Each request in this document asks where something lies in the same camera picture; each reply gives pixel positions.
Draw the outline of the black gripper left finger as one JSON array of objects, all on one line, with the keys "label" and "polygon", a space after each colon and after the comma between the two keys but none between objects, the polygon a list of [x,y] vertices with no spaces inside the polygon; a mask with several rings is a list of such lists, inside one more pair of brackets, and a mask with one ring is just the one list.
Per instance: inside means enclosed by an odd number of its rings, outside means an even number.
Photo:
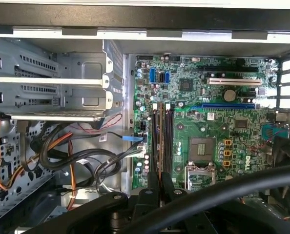
[{"label": "black gripper left finger", "polygon": [[52,218],[26,234],[114,234],[132,221],[159,207],[159,182],[156,173],[149,173],[147,188],[128,197],[111,192]]}]

